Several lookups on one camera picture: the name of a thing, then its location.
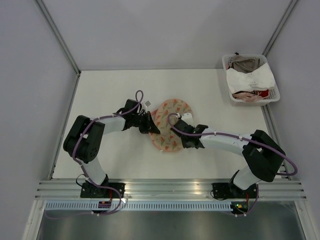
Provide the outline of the floral mesh laundry bag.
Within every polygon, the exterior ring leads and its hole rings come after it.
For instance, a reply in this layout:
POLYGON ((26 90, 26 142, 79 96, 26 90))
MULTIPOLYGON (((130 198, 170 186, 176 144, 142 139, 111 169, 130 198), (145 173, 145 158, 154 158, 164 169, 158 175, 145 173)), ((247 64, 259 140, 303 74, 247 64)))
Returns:
POLYGON ((183 149, 181 138, 178 137, 168 123, 168 115, 176 113, 190 114, 193 117, 193 111, 187 102, 178 98, 165 100, 156 110, 151 112, 151 117, 159 129, 160 134, 149 133, 152 144, 160 151, 176 152, 183 149))

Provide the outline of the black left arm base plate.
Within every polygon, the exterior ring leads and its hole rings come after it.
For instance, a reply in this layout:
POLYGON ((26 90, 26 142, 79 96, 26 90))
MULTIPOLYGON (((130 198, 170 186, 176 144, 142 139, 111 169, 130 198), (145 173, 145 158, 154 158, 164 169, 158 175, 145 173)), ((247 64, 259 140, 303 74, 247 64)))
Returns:
POLYGON ((96 187, 89 182, 82 184, 80 198, 82 199, 119 199, 119 195, 111 188, 117 190, 121 197, 125 193, 125 183, 109 182, 108 188, 96 187))

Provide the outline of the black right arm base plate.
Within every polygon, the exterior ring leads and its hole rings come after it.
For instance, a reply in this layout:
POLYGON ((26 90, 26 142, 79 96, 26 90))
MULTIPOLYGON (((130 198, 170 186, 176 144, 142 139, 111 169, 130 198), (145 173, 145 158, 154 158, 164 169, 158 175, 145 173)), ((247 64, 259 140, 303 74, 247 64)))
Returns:
POLYGON ((242 196, 235 187, 229 185, 227 182, 212 183, 210 195, 219 201, 224 201, 227 199, 239 199, 242 196))

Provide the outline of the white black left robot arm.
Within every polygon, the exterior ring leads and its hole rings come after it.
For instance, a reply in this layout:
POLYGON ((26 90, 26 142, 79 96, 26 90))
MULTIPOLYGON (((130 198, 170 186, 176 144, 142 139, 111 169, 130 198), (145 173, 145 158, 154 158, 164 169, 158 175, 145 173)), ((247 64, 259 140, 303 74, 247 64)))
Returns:
POLYGON ((109 178, 98 160, 103 136, 122 132, 131 127, 141 134, 160 134, 150 111, 144 109, 137 100, 128 99, 124 107, 112 115, 90 119, 79 115, 74 121, 63 143, 63 150, 79 164, 91 191, 98 198, 109 193, 109 178))

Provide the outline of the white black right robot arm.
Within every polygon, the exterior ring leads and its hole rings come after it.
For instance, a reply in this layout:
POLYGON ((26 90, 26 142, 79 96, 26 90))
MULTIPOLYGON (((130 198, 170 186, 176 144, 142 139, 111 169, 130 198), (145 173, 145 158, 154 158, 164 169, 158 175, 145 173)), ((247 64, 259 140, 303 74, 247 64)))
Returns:
POLYGON ((246 167, 237 170, 229 182, 223 183, 226 193, 213 192, 216 199, 256 197, 257 183, 273 182, 284 161, 285 152, 263 130, 245 135, 218 133, 207 125, 192 126, 181 119, 171 130, 181 139, 185 149, 215 148, 244 158, 246 167))

